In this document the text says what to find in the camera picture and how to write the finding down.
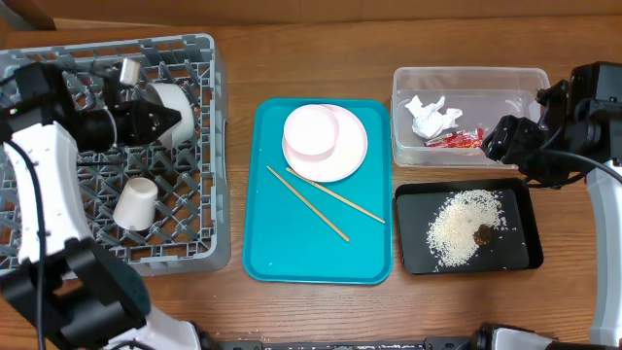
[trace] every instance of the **chopstick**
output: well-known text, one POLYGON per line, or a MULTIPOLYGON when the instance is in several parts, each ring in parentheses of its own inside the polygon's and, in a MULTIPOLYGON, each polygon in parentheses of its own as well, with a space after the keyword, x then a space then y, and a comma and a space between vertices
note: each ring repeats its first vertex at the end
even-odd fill
POLYGON ((329 189, 325 188, 324 186, 322 186, 322 185, 320 185, 320 184, 318 184, 318 183, 316 183, 316 182, 314 182, 314 181, 307 180, 307 179, 303 178, 302 176, 298 175, 298 173, 296 173, 295 171, 293 171, 291 168, 287 168, 287 170, 288 170, 288 172, 289 172, 290 174, 294 175, 294 176, 295 176, 295 177, 297 177, 298 179, 305 181, 307 184, 314 186, 314 187, 315 187, 315 188, 317 188, 318 190, 324 191, 325 193, 328 193, 328 194, 332 195, 332 196, 333 196, 333 197, 335 197, 336 199, 339 199, 339 200, 341 200, 342 202, 344 202, 344 203, 346 203, 346 204, 350 205, 351 207, 353 207, 353 208, 357 209, 358 211, 362 212, 363 214, 366 214, 366 216, 370 217, 371 219, 374 219, 374 220, 376 220, 376 221, 379 221, 379 222, 381 222, 382 224, 384 224, 384 223, 385 223, 385 221, 384 221, 384 220, 382 220, 382 219, 378 218, 377 216, 375 216, 375 215, 371 214, 370 212, 368 212, 368 211, 366 211, 365 209, 361 208, 359 205, 357 205, 357 204, 355 204, 355 203, 351 202, 350 200, 348 200, 348 199, 346 199, 346 198, 342 197, 341 195, 339 195, 339 194, 337 194, 337 193, 335 193, 335 192, 333 192, 333 191, 331 191, 331 190, 329 190, 329 189))
POLYGON ((274 174, 274 176, 276 176, 277 179, 279 179, 279 181, 281 181, 283 183, 283 185, 285 185, 285 187, 287 187, 288 189, 290 189, 290 191, 295 194, 295 196, 298 197, 298 199, 302 200, 302 202, 304 204, 306 204, 306 206, 309 207, 309 209, 313 210, 314 213, 316 213, 317 216, 320 217, 320 219, 322 219, 325 223, 327 223, 328 226, 330 226, 330 228, 334 229, 335 232, 337 232, 338 235, 341 236, 341 238, 343 238, 343 240, 345 240, 346 242, 350 242, 350 238, 348 238, 347 235, 343 234, 343 232, 341 230, 339 230, 339 228, 337 228, 335 225, 333 225, 329 219, 327 219, 327 217, 325 217, 322 213, 320 213, 320 211, 318 209, 316 209, 313 204, 309 203, 308 200, 306 200, 302 194, 298 193, 298 191, 296 191, 292 185, 288 184, 287 181, 285 181, 284 178, 281 177, 281 175, 277 174, 276 171, 272 170, 272 168, 269 165, 266 165, 266 167, 268 168, 268 170, 270 170, 270 172, 272 174, 274 174))

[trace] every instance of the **wooden tabletop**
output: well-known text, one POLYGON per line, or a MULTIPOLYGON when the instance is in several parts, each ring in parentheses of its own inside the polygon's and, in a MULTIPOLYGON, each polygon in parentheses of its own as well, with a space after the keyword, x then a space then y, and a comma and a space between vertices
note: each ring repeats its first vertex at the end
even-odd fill
MULTIPOLYGON (((328 25, 140 28, 12 33, 10 48, 206 32, 228 70, 226 137, 232 256, 212 273, 145 278, 152 303, 217 340, 407 340, 468 335, 501 322, 587 341, 596 298, 595 224, 583 183, 533 190, 544 265, 531 271, 414 277, 395 241, 391 276, 376 287, 261 283, 241 263, 254 114, 276 96, 371 98, 389 106, 404 66, 544 69, 551 83, 597 60, 622 61, 622 17, 524 17, 328 25)), ((514 171, 407 169, 404 183, 515 177, 514 171)), ((34 348, 34 332, 0 301, 0 347, 34 348)))

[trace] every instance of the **transparent container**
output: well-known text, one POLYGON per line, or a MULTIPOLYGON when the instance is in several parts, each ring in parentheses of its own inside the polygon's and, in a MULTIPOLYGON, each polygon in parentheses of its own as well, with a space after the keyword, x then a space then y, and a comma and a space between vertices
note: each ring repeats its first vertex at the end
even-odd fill
POLYGON ((394 159, 399 166, 508 168, 487 159, 479 149, 430 148, 412 131, 413 116, 405 105, 418 95, 424 106, 445 96, 440 110, 459 108, 458 127, 443 133, 484 129, 488 136, 503 116, 540 118, 536 92, 550 88, 548 77, 536 68, 403 67, 394 75, 391 117, 394 159))

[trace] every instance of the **blue tray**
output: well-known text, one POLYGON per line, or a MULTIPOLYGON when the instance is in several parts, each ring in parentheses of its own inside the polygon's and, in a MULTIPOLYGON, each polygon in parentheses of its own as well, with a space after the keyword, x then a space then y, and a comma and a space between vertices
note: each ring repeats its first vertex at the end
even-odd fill
POLYGON ((358 99, 273 98, 255 115, 242 263, 253 278, 270 282, 375 285, 393 267, 391 121, 378 102, 358 99), (287 116, 306 104, 350 110, 367 132, 367 155, 348 178, 323 184, 384 225, 286 171, 281 141, 287 116), (349 238, 345 242, 290 192, 269 165, 349 238))

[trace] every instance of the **red candy wrapper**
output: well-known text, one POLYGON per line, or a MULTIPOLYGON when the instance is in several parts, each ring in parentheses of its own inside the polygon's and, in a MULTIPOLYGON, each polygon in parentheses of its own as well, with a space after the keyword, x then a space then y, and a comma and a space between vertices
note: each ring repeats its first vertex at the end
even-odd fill
POLYGON ((471 130, 461 130, 424 142, 426 147, 437 148, 478 148, 484 139, 484 129, 481 127, 471 130))

